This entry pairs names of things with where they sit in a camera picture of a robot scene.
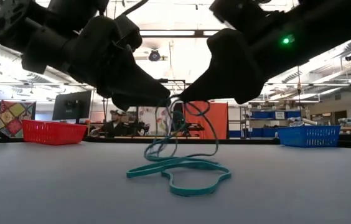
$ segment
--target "orange partition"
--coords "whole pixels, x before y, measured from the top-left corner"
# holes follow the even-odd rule
[[[208,104],[206,102],[198,101],[191,102],[201,111],[206,110]],[[193,114],[199,113],[193,106],[187,105],[187,108]],[[228,132],[228,104],[227,103],[210,103],[210,109],[206,113],[206,117],[211,122],[216,132],[218,139],[226,139]],[[214,134],[210,129],[210,125],[202,116],[194,116],[188,111],[185,112],[185,120],[188,123],[199,123],[202,125],[204,131],[191,131],[191,135],[198,134],[201,139],[214,139]]]

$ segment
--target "man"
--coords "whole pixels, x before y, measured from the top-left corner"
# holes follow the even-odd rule
[[[111,110],[111,121],[104,124],[101,131],[107,132],[108,136],[122,136],[127,134],[127,128],[121,122],[124,112],[121,110]]]

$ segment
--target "colorful quilt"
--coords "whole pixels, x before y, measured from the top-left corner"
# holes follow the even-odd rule
[[[22,120],[34,119],[35,103],[2,101],[0,106],[0,131],[9,137],[23,138]]]
[[[157,119],[155,119],[155,107],[139,106],[138,115],[139,120],[149,125],[149,131],[146,135],[154,136],[156,134],[156,124],[157,124],[157,135],[165,136],[167,135],[167,128],[169,120],[167,118],[167,111],[165,108],[158,108]]]

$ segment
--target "teal rubber band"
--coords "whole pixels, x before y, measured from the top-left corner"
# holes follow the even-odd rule
[[[217,182],[211,186],[201,188],[201,189],[188,189],[183,187],[177,187],[174,184],[174,176],[167,172],[167,169],[173,169],[178,167],[185,167],[189,169],[200,169],[200,170],[220,170],[224,172]],[[194,159],[188,157],[180,157],[176,159],[168,159],[166,161],[157,162],[154,164],[149,164],[146,166],[131,169],[126,173],[127,178],[140,177],[149,174],[155,174],[160,172],[163,177],[169,179],[170,192],[180,196],[200,196],[212,194],[223,180],[229,179],[231,177],[231,172],[218,165],[216,162],[208,161],[205,159]]]

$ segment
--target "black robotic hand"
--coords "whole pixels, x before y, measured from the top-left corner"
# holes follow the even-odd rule
[[[24,69],[43,73],[47,66],[56,68],[112,97],[122,110],[144,102],[156,105],[170,91],[135,62],[133,52],[142,38],[126,16],[131,11],[105,17],[108,1],[51,0],[48,8],[33,0],[4,1],[0,44],[22,52]]]
[[[208,38],[210,66],[180,95],[182,101],[234,98],[244,103],[257,97],[269,78],[351,39],[351,0],[300,0],[289,12],[266,12],[258,2],[214,1],[214,16],[235,29]],[[156,106],[170,92],[136,65],[132,52],[142,39],[126,14],[94,17],[107,4],[51,0],[44,8],[33,0],[5,1],[0,44],[22,52],[25,69],[42,73],[50,65],[96,87],[122,110]]]
[[[211,36],[208,70],[183,101],[256,98],[264,83],[351,39],[351,0],[300,0],[289,12],[266,12],[253,0],[215,0],[214,16],[235,29]]]

